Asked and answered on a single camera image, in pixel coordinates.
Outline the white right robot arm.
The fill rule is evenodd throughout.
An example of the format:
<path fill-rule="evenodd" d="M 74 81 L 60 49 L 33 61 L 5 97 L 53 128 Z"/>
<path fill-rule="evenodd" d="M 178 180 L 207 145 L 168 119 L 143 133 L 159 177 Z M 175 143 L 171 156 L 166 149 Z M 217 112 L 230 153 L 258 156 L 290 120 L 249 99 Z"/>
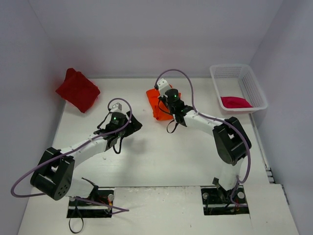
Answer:
<path fill-rule="evenodd" d="M 193 107 L 184 104 L 177 89 L 167 87 L 160 90 L 159 100 L 169 110 L 175 122 L 182 126 L 203 131 L 214 137 L 219 157 L 224 162 L 220 172 L 216 190 L 217 198 L 223 202 L 234 196 L 237 177 L 240 174 L 243 159 L 247 156 L 246 147 L 241 137 L 228 125 L 234 126 L 245 138 L 251 148 L 241 123 L 235 117 L 223 119 L 222 122 L 204 118 L 197 114 Z"/>

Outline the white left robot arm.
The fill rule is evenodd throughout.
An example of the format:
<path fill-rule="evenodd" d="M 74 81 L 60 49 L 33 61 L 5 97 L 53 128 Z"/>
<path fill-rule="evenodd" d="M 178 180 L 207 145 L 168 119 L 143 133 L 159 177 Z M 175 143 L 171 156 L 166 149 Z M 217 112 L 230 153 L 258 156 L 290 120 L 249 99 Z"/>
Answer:
<path fill-rule="evenodd" d="M 105 128 L 97 126 L 97 130 L 87 139 L 88 144 L 80 142 L 64 149 L 50 147 L 43 153 L 39 164 L 54 159 L 54 161 L 36 169 L 30 179 L 33 187 L 55 201 L 63 197 L 80 197 L 80 200 L 90 206 L 98 199 L 98 186 L 86 178 L 73 177 L 74 169 L 89 158 L 113 149 L 115 145 L 142 128 L 142 124 L 131 112 L 110 112 L 111 119 Z"/>

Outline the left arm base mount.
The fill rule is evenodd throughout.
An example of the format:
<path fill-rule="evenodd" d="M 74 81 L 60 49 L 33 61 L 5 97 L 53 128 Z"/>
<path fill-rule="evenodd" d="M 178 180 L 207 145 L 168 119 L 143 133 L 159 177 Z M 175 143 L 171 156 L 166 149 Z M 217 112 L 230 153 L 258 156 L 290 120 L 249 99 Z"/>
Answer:
<path fill-rule="evenodd" d="M 85 199 L 95 201 L 101 204 L 113 205 L 114 189 L 113 188 L 101 188 L 89 179 L 81 178 L 84 183 L 92 186 L 92 190 L 89 192 Z M 101 206 L 91 202 L 85 202 L 80 200 L 69 200 L 67 218 L 111 218 L 112 208 L 107 206 Z"/>

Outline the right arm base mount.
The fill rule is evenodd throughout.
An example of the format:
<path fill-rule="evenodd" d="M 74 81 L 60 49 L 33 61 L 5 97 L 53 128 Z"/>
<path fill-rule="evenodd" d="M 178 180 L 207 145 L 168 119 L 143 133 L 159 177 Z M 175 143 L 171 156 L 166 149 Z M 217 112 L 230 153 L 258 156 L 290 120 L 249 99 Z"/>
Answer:
<path fill-rule="evenodd" d="M 242 185 L 237 186 L 234 192 L 232 189 L 225 191 L 218 184 L 201 186 L 201 200 L 205 216 L 249 214 Z"/>

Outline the orange t shirt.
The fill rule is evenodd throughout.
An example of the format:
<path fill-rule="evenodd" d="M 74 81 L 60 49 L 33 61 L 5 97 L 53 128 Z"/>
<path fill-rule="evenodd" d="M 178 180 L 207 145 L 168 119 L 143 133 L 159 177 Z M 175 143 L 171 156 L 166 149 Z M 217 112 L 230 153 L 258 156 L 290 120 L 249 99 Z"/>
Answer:
<path fill-rule="evenodd" d="M 147 90 L 146 95 L 153 111 L 153 117 L 157 121 L 172 120 L 173 116 L 169 114 L 168 108 L 159 101 L 160 93 L 155 88 Z"/>

